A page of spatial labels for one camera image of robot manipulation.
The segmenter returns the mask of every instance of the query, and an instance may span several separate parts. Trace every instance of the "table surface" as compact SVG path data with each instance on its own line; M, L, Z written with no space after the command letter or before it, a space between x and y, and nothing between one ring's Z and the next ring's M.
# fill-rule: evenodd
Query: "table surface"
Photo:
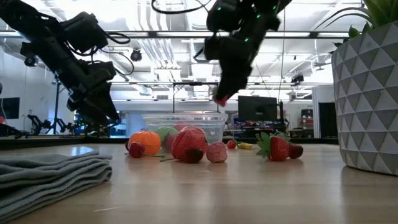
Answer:
M345 167L338 146L304 145L301 160L267 162L229 151L224 164L132 159L122 144L0 155L99 151L113 155L110 182L28 214L20 223L398 223L398 177Z

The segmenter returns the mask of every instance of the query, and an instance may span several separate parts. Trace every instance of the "clear plastic container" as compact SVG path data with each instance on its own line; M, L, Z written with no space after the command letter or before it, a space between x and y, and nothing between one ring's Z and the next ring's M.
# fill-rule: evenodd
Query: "clear plastic container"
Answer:
M209 144L222 141L224 125L228 114L143 114L147 130L156 131L161 127L173 127L176 124L183 126L198 126L206 132L206 139Z

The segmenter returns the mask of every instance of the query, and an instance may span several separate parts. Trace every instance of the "computer monitor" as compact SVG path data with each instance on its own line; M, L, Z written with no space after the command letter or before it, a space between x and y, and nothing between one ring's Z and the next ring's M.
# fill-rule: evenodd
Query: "computer monitor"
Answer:
M277 99L260 96L238 96L240 121L277 121Z
M2 113L2 109L0 107L0 116L6 119L19 119L19 97L0 98L0 106L1 103L6 115Z

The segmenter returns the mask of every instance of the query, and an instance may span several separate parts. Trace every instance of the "white geometric planter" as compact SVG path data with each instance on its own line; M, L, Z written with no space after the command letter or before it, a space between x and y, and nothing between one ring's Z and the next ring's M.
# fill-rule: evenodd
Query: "white geometric planter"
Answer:
M347 166L398 175L398 22L332 56L338 139Z

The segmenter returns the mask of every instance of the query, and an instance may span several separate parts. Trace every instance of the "folded cloth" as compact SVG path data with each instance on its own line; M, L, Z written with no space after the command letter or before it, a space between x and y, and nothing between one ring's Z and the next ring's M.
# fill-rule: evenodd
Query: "folded cloth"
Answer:
M0 223L108 181L110 159L97 152L0 158Z

